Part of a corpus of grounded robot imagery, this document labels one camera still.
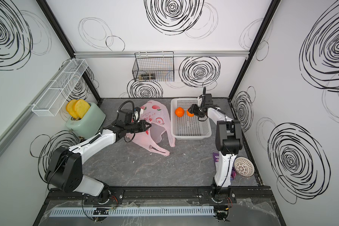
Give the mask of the orange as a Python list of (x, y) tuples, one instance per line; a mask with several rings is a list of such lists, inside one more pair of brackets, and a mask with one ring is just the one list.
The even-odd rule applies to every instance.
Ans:
[(176, 110), (175, 110), (175, 115), (177, 117), (183, 117), (185, 114), (185, 111), (182, 107), (178, 107)]
[(193, 113), (190, 113), (188, 109), (187, 109), (187, 111), (186, 111), (186, 114), (187, 114), (189, 117), (194, 117), (194, 115), (195, 115), (195, 114), (193, 114)]

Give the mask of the pink printed plastic bag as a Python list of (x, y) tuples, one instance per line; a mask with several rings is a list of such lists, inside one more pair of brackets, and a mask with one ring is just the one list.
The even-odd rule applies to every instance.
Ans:
[(158, 145), (162, 141), (162, 135), (167, 133), (170, 147), (175, 147), (176, 139), (170, 131), (171, 120), (167, 107), (158, 101), (150, 100), (141, 106), (140, 119), (150, 123), (151, 127), (135, 135), (128, 133), (126, 138), (152, 153), (169, 156), (170, 151)]

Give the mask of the white perforated plastic basket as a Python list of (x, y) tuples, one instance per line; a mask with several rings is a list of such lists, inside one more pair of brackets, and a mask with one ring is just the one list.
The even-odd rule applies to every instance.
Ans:
[[(171, 135), (178, 140), (202, 140), (212, 135), (210, 121), (207, 118), (200, 119), (197, 116), (190, 117), (186, 110), (192, 105), (198, 104), (197, 98), (174, 98), (170, 103)], [(181, 107), (185, 113), (182, 117), (175, 114), (175, 110)]]

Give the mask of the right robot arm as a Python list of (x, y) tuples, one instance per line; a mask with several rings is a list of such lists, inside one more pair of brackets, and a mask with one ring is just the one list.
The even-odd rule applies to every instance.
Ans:
[(200, 118), (207, 117), (216, 124), (215, 145), (219, 152), (218, 169), (211, 186), (211, 196), (219, 202), (221, 194), (231, 186), (234, 161), (243, 147), (242, 128), (238, 120), (231, 119), (213, 103), (211, 94), (201, 94), (200, 104), (192, 104), (188, 111)]

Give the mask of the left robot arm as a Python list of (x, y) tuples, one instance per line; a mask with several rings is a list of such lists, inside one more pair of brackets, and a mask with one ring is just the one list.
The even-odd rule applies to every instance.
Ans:
[(48, 184), (70, 193), (79, 192), (92, 196), (99, 204), (106, 204), (111, 192), (109, 186), (85, 176), (82, 165), (93, 155), (124, 138), (127, 134), (146, 132), (151, 124), (140, 119), (143, 109), (118, 110), (117, 118), (100, 129), (93, 137), (69, 148), (57, 148), (51, 157), (45, 180)]

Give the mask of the purple snack packet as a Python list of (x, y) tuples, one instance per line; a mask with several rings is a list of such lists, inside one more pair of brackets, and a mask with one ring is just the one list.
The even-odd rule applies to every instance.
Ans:
[(234, 154), (228, 154), (226, 156), (223, 156), (220, 153), (213, 153), (213, 160), (215, 164), (216, 174), (221, 175), (222, 173), (225, 174), (225, 176), (229, 176), (230, 181), (234, 180), (234, 175), (236, 173), (233, 173), (233, 165), (234, 161), (236, 159), (237, 155)]

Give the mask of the dark bottle in basket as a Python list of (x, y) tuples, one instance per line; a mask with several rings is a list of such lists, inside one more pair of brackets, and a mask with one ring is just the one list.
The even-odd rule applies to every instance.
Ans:
[(155, 73), (143, 73), (138, 77), (140, 80), (156, 80)]

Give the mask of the mint green toaster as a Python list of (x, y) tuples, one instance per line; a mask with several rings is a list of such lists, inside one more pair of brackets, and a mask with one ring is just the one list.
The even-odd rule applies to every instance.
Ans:
[(76, 136), (88, 139), (96, 135), (105, 121), (105, 113), (95, 104), (90, 102), (90, 108), (84, 117), (75, 120), (70, 117), (66, 122), (66, 127)]

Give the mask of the yellow toast slice right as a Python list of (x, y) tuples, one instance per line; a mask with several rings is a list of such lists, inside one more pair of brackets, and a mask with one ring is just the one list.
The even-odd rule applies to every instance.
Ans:
[(86, 102), (85, 100), (79, 99), (75, 102), (74, 106), (73, 106), (73, 111), (75, 113), (75, 118), (78, 119), (82, 119), (85, 114), (88, 112), (88, 110), (90, 109), (90, 104), (88, 102)]

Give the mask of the yellow toast slice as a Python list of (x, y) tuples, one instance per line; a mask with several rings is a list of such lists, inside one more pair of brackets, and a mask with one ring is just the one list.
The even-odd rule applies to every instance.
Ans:
[(78, 119), (79, 115), (76, 113), (75, 111), (75, 104), (77, 103), (78, 100), (71, 100), (67, 106), (66, 106), (66, 111), (74, 118), (74, 119)]
[(73, 111), (75, 113), (75, 118), (78, 119), (82, 119), (85, 114), (88, 112), (88, 110), (90, 109), (90, 104), (88, 102), (86, 102), (85, 100), (79, 99), (75, 102), (74, 106), (73, 106)]

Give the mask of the white round woven strainer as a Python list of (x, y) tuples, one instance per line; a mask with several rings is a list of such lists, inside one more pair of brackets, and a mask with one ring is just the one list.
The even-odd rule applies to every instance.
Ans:
[(238, 174), (243, 177), (251, 177), (255, 173), (253, 163), (245, 157), (238, 157), (235, 159), (234, 169)]

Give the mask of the yellow toast slice left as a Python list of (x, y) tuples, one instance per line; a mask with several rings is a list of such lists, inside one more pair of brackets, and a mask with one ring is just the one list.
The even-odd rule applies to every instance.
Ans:
[(78, 100), (71, 100), (67, 106), (66, 106), (66, 111), (74, 118), (74, 119), (78, 119), (79, 115), (76, 113), (75, 111), (75, 104), (77, 103)]

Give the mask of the aluminium wall rail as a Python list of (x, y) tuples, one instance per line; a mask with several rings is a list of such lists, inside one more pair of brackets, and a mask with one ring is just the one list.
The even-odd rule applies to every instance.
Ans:
[(186, 51), (82, 51), (77, 58), (127, 58), (127, 57), (248, 57), (247, 50), (186, 50)]

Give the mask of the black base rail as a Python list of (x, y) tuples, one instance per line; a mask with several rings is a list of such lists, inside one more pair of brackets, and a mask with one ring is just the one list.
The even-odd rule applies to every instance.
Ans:
[(201, 204), (216, 203), (229, 198), (233, 203), (238, 199), (269, 199), (275, 201), (269, 186), (112, 186), (104, 195), (94, 197), (79, 192), (65, 193), (58, 189), (49, 192), (44, 204), (50, 201), (84, 201), (89, 205), (118, 205), (134, 200), (172, 200), (182, 199)]

